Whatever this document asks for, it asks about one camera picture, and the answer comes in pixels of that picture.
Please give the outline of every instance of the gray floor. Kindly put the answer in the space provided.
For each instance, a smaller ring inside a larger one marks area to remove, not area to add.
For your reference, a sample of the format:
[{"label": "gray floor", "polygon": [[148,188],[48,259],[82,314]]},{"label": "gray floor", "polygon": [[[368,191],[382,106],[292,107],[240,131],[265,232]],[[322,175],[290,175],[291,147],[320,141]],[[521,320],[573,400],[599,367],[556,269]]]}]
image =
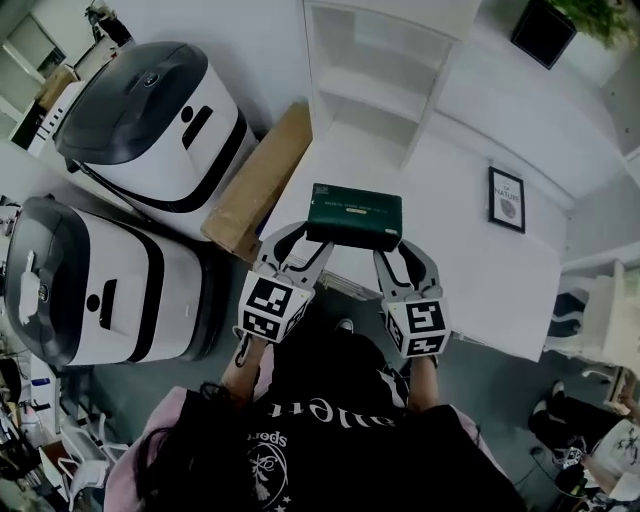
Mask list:
[{"label": "gray floor", "polygon": [[[140,434],[149,413],[173,386],[197,389],[203,381],[216,382],[220,378],[236,346],[231,326],[236,323],[236,305],[247,268],[234,262],[234,285],[223,334],[207,358],[191,363],[173,360],[95,368],[98,400],[113,412],[113,425],[122,440]],[[331,290],[320,290],[317,299],[329,314],[352,318],[356,330],[370,337],[392,364],[400,363],[383,330],[378,303],[357,302]],[[454,340],[441,357],[439,383],[443,399],[480,425],[496,459],[511,481],[517,482],[534,466],[529,450],[538,445],[527,429],[528,415],[556,379],[564,380],[568,393],[575,398],[595,405],[602,403],[607,387],[596,377],[582,378],[583,366],[555,353],[543,354],[535,364]],[[546,452],[544,466],[554,473]],[[535,505],[535,510],[546,510],[557,497],[553,484],[538,469],[518,489],[528,503]]]}]

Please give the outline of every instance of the black robot lid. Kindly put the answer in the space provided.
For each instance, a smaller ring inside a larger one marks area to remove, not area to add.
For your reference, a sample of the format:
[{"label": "black robot lid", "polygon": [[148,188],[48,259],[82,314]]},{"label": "black robot lid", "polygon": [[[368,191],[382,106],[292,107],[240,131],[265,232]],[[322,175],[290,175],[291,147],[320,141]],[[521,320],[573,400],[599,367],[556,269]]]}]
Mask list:
[{"label": "black robot lid", "polygon": [[[89,258],[89,232],[73,209],[45,198],[24,203],[9,244],[5,309],[16,335],[48,364],[66,365],[78,351]],[[25,272],[35,290],[23,286]]]},{"label": "black robot lid", "polygon": [[82,163],[116,165],[138,158],[169,127],[196,90],[208,60],[195,46],[133,46],[82,90],[54,135],[56,149]]}]

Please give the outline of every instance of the white shelf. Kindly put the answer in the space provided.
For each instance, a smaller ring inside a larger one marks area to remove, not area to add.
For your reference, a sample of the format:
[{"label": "white shelf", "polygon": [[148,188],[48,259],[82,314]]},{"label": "white shelf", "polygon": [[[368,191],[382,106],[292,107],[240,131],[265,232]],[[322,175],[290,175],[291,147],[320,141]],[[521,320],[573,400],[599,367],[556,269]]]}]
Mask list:
[{"label": "white shelf", "polygon": [[480,0],[324,0],[322,3],[383,13],[459,40],[466,37],[480,6]]},{"label": "white shelf", "polygon": [[324,140],[338,153],[373,159],[397,169],[418,124],[364,104],[342,99]]},{"label": "white shelf", "polygon": [[420,122],[437,70],[389,50],[354,43],[319,89]]},{"label": "white shelf", "polygon": [[[436,4],[445,8],[438,0],[406,6],[424,14]],[[305,1],[312,126],[314,138],[402,168],[435,108],[458,41],[385,13],[358,2]]]}]

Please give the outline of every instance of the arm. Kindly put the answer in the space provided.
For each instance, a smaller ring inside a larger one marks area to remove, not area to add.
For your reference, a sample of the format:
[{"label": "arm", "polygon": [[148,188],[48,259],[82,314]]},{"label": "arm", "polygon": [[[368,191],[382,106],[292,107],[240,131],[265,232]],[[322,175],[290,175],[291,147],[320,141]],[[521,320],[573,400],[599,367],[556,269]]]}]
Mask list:
[{"label": "arm", "polygon": [[640,424],[640,405],[633,398],[633,392],[636,389],[636,383],[638,382],[637,377],[631,371],[629,371],[627,375],[627,380],[624,383],[624,387],[620,392],[620,402],[626,405],[631,411],[631,416],[636,421],[636,423]]},{"label": "arm", "polygon": [[436,367],[430,357],[416,357],[411,362],[409,410],[424,412],[440,405]]},{"label": "arm", "polygon": [[580,461],[580,464],[591,473],[591,476],[596,481],[600,489],[606,494],[611,494],[613,489],[618,483],[618,479],[614,477],[607,470],[601,468],[594,460],[587,456]]},{"label": "arm", "polygon": [[240,351],[241,345],[238,344],[238,348],[224,371],[220,383],[227,389],[238,408],[243,408],[251,401],[253,387],[256,383],[262,355],[267,347],[267,341],[257,336],[252,336],[247,347],[244,365],[238,368],[236,366],[236,355]]}]

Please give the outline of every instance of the potted plant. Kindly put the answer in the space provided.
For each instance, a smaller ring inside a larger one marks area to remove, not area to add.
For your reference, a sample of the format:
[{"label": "potted plant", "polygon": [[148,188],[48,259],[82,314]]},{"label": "potted plant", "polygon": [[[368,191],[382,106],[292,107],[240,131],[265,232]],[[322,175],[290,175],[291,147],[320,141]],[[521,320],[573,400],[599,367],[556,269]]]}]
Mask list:
[{"label": "potted plant", "polygon": [[511,40],[551,69],[576,32],[597,39],[605,48],[623,40],[637,43],[626,0],[530,0]]}]

